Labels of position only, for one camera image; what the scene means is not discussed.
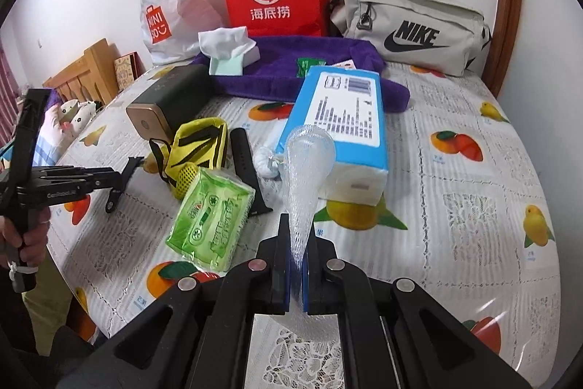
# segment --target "yellow bag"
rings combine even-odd
[[[221,118],[203,118],[182,124],[172,146],[150,139],[158,173],[182,200],[198,172],[198,167],[221,168],[227,154],[227,124]]]

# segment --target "tissue box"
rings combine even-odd
[[[276,152],[283,153],[288,135],[298,126],[312,124],[324,129],[334,139],[336,163],[320,198],[375,206],[388,176],[384,118],[377,73],[313,66]]]

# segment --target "striped curtain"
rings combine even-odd
[[[10,141],[18,110],[18,85],[12,75],[2,43],[0,43],[0,147]]]

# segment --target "bed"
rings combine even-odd
[[[100,101],[110,103],[118,94],[115,54],[102,38],[64,70],[43,83],[59,92],[63,101]]]
[[[110,102],[61,163],[121,171],[128,156],[147,156],[148,143],[125,107],[164,71],[142,75]],[[543,191],[523,144],[472,73],[447,78],[390,65],[383,75],[411,92],[407,111],[386,115],[390,176],[384,206],[396,220],[365,226],[342,214],[319,213],[329,216],[316,221],[317,235],[332,240],[340,258],[371,277],[415,280],[532,385],[542,384],[559,337],[559,260]],[[485,102],[500,118],[488,110],[482,115]],[[250,117],[262,103],[216,97],[200,115],[220,116],[230,129],[245,128],[257,148],[274,127],[273,121]],[[454,149],[452,138],[459,141]],[[232,170],[230,152],[226,168]],[[281,182],[260,182],[274,212],[249,219],[234,264],[254,257],[259,242],[278,228]],[[81,305],[110,336],[161,295],[168,282],[158,271],[182,258],[164,243],[180,203],[157,173],[138,168],[112,215],[104,212],[107,196],[91,194],[77,225],[64,206],[55,207],[48,248]],[[318,211],[325,208],[321,201]],[[530,212],[546,223],[548,234],[525,230]],[[338,389],[341,362],[337,342],[307,342],[257,316],[247,387]]]

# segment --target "white plastic bag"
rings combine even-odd
[[[207,0],[140,2],[142,35],[154,65],[198,55],[198,33],[223,26],[220,15]]]

